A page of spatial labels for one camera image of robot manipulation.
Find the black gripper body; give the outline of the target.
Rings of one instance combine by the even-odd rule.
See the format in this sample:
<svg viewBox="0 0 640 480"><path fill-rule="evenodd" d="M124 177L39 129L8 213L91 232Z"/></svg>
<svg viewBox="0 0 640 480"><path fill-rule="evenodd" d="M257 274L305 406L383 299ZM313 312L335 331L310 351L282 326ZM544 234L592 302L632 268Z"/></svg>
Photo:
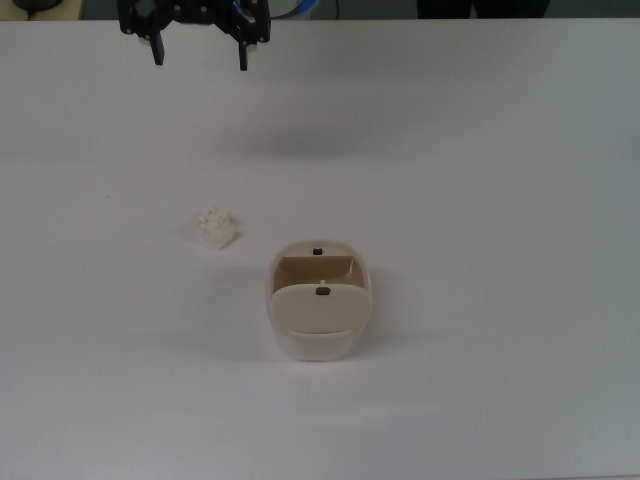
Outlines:
<svg viewBox="0 0 640 480"><path fill-rule="evenodd" d="M232 1L182 0L170 1L168 5L168 23L234 25L235 20Z"/></svg>

